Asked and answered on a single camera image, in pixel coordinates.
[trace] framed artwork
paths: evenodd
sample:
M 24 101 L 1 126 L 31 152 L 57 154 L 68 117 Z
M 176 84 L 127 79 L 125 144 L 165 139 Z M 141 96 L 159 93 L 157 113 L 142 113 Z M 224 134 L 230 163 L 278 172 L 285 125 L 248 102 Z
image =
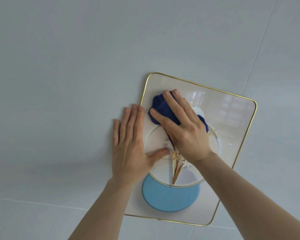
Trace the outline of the framed artwork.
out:
M 170 155 L 156 163 L 134 188 L 125 215 L 207 226 L 219 198 L 200 172 L 187 162 L 165 130 L 148 115 L 154 96 L 178 89 L 208 125 L 211 149 L 233 168 L 257 110 L 254 100 L 159 72 L 148 76 L 141 106 L 145 110 L 144 152 L 168 148 Z

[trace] person's left arm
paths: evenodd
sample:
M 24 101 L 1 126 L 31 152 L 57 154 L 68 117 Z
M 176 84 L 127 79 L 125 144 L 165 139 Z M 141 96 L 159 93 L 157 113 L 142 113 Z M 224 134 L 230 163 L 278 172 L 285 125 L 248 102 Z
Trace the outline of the person's left arm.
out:
M 69 240 L 116 240 L 135 184 L 146 176 L 153 165 L 168 155 L 161 149 L 151 156 L 143 151 L 142 127 L 144 109 L 134 104 L 124 108 L 122 123 L 113 122 L 112 178 L 82 218 Z

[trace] finger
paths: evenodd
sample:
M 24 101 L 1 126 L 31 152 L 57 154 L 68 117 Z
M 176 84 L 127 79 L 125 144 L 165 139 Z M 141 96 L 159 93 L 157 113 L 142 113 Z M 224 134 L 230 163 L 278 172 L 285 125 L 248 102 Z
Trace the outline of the finger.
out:
M 127 126 L 126 140 L 132 140 L 133 139 L 133 130 L 134 130 L 134 125 L 135 125 L 136 119 L 137 119 L 138 107 L 139 106 L 136 105 L 136 104 L 132 105 L 131 116 L 130 116 L 130 120 L 129 120 L 128 126 Z
M 113 132 L 112 132 L 113 147 L 116 147 L 119 144 L 119 131 L 120 131 L 120 121 L 115 119 L 113 121 Z
M 149 163 L 151 165 L 151 167 L 153 167 L 155 165 L 155 163 L 157 161 L 159 161 L 161 158 L 163 158 L 164 156 L 167 156 L 170 154 L 169 149 L 160 149 L 159 151 L 156 151 L 155 153 L 153 153 L 151 156 L 149 156 Z
M 122 117 L 122 123 L 120 126 L 120 140 L 119 143 L 123 143 L 126 139 L 126 133 L 127 133 L 127 125 L 130 119 L 131 109 L 128 107 L 124 108 L 123 111 L 123 117 Z
M 181 135 L 182 131 L 181 128 L 173 122 L 171 119 L 168 117 L 163 116 L 160 114 L 158 111 L 155 109 L 150 109 L 150 114 L 152 115 L 155 120 L 157 120 L 165 129 L 168 129 L 169 131 L 173 131 L 174 135 L 178 137 Z
M 178 141 L 177 141 L 176 137 L 174 136 L 174 134 L 170 130 L 168 130 L 168 129 L 164 129 L 164 130 L 168 134 L 169 139 L 172 141 L 173 146 L 176 146 L 176 144 L 177 144 Z
M 189 103 L 187 103 L 183 97 L 180 95 L 178 89 L 174 89 L 172 91 L 173 96 L 176 98 L 176 101 L 178 102 L 178 104 L 181 106 L 181 108 L 183 109 L 183 111 L 185 112 L 185 114 L 188 116 L 188 118 L 192 121 L 195 122 L 196 118 L 194 117 L 192 111 L 192 107 Z
M 133 140 L 142 140 L 142 128 L 143 128 L 143 118 L 145 116 L 145 110 L 143 107 L 138 108 L 138 113 L 136 115 L 136 123 L 134 125 Z
M 165 90 L 163 92 L 163 98 L 169 105 L 172 112 L 176 115 L 181 124 L 187 125 L 190 123 L 190 119 L 184 112 L 183 108 L 177 103 L 177 101 L 172 97 L 169 91 Z
M 186 98 L 184 97 L 183 100 L 185 101 L 185 103 L 187 104 L 187 107 L 189 108 L 189 110 L 191 111 L 191 113 L 193 114 L 193 117 L 196 121 L 201 121 L 197 115 L 197 113 L 193 110 L 193 108 L 191 107 L 191 105 L 189 104 L 189 102 L 186 100 Z

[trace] person's left hand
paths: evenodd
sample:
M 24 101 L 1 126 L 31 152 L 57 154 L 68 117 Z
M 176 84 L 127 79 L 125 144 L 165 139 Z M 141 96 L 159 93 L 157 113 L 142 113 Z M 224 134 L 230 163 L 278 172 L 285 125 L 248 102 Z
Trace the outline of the person's left hand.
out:
M 147 175 L 154 164 L 166 155 L 160 149 L 151 156 L 143 151 L 142 127 L 145 111 L 136 104 L 124 108 L 122 123 L 115 119 L 112 135 L 112 178 L 118 184 L 134 186 Z

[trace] person's right hand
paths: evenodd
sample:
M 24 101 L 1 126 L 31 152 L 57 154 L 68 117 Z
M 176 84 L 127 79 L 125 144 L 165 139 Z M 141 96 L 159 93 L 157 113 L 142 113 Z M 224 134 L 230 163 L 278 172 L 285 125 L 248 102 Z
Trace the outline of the person's right hand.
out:
M 167 90 L 163 92 L 163 97 L 181 125 L 178 126 L 175 122 L 161 115 L 153 108 L 150 110 L 150 114 L 166 130 L 173 144 L 184 158 L 188 162 L 196 164 L 196 162 L 208 158 L 213 154 L 209 145 L 206 127 L 193 111 L 188 101 L 182 98 L 179 91 L 174 89 L 172 93 L 176 101 Z

